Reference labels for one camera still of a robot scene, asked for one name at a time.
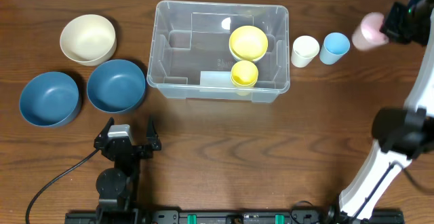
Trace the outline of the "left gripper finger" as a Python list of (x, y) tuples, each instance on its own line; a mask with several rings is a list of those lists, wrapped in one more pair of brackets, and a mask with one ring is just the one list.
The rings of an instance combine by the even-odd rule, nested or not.
[(115, 120), (110, 117), (107, 121), (106, 125), (103, 127), (98, 136), (94, 139), (94, 148), (95, 149), (103, 149), (106, 147), (106, 144), (109, 142), (109, 129), (115, 123)]
[(151, 146), (153, 151), (161, 150), (161, 141), (159, 139), (158, 133), (155, 129), (154, 121), (152, 117), (149, 117), (148, 125), (146, 129), (146, 139), (148, 144)]

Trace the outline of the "pink cup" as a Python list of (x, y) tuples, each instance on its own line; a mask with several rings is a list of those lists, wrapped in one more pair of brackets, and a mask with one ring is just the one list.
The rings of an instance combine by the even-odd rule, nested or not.
[(372, 12), (364, 16), (352, 35), (353, 45), (358, 50), (368, 51), (387, 44), (389, 38), (380, 32), (383, 20), (384, 15), (379, 12)]

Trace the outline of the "yellow cup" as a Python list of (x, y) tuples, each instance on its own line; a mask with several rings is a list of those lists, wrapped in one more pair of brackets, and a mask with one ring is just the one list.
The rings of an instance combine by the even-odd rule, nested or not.
[(237, 87), (253, 87), (258, 80), (258, 68), (250, 61), (236, 62), (231, 69), (231, 81)]
[(237, 88), (235, 92), (240, 96), (247, 96), (251, 94), (252, 93), (251, 89), (253, 89), (256, 84), (256, 80), (250, 83), (239, 83), (235, 81), (233, 78), (231, 78), (231, 81), (233, 85)]

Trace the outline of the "yellow small bowl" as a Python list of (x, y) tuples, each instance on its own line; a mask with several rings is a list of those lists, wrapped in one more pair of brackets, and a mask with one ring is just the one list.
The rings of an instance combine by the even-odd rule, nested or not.
[(269, 42), (265, 33), (255, 26), (241, 26), (229, 37), (229, 49), (238, 56), (255, 59), (266, 54)]

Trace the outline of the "cream small bowl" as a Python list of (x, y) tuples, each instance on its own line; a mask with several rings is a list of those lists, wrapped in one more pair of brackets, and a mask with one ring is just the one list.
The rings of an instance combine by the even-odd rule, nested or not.
[(229, 49), (229, 51), (230, 51), (231, 55), (233, 56), (233, 58), (237, 62), (238, 61), (242, 61), (242, 60), (246, 60), (246, 61), (250, 61), (250, 62), (253, 62), (253, 63), (257, 63), (259, 60), (261, 60), (265, 56), (265, 54), (263, 54), (262, 56), (257, 57), (255, 59), (247, 59), (247, 58), (242, 58), (242, 57), (238, 56), (232, 49)]

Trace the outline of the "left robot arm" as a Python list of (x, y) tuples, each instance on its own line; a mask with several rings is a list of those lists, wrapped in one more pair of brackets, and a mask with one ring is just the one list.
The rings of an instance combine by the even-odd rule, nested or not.
[(97, 178), (96, 189), (99, 193), (99, 207), (106, 210), (128, 210), (136, 201), (140, 161), (153, 157), (154, 151), (161, 150), (152, 119), (148, 120), (146, 143), (134, 145), (128, 124), (115, 124), (110, 118), (99, 135), (94, 139), (94, 148), (114, 163)]

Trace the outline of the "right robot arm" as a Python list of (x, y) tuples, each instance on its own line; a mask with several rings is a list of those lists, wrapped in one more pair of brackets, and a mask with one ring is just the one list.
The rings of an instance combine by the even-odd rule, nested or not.
[(375, 205), (400, 172), (433, 150), (433, 0), (395, 2), (379, 30), (392, 42), (426, 47), (418, 77), (402, 108), (376, 114), (368, 158), (320, 223), (403, 223), (402, 211)]

